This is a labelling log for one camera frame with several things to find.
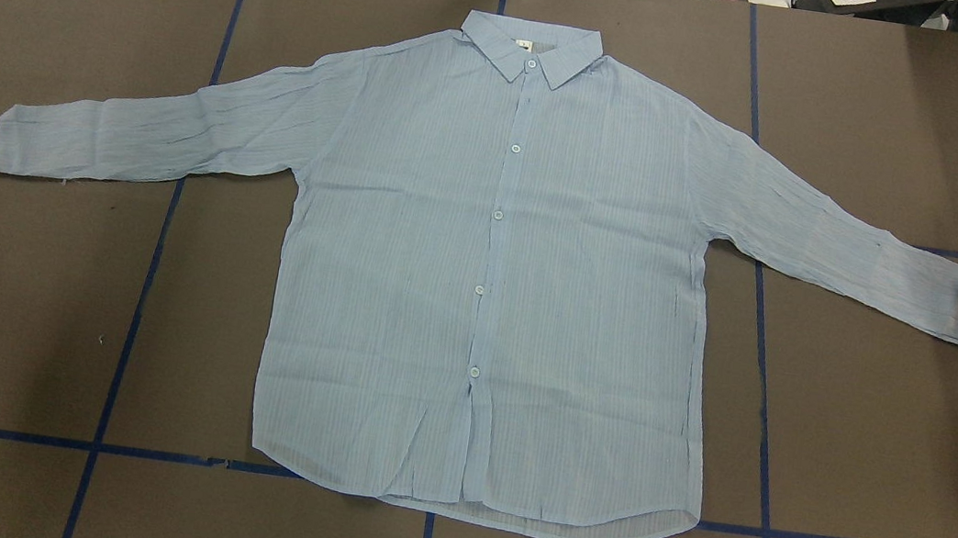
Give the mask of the light blue button shirt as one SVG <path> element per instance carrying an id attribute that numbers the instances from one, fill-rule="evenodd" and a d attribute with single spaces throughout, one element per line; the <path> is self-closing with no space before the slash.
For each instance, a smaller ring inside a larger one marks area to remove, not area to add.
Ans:
<path id="1" fill-rule="evenodd" d="M 290 173 L 252 442 L 535 538 L 702 519 L 712 241 L 958 345 L 958 263 L 870 226 L 596 31 L 459 29 L 189 95 L 12 106 L 0 173 Z"/>

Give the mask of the black device with label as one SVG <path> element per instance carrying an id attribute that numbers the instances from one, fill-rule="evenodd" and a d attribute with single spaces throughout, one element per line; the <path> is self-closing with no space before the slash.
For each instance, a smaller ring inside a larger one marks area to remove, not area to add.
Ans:
<path id="1" fill-rule="evenodd" d="M 795 10 L 892 24 L 941 28 L 958 12 L 958 0 L 794 0 Z"/>

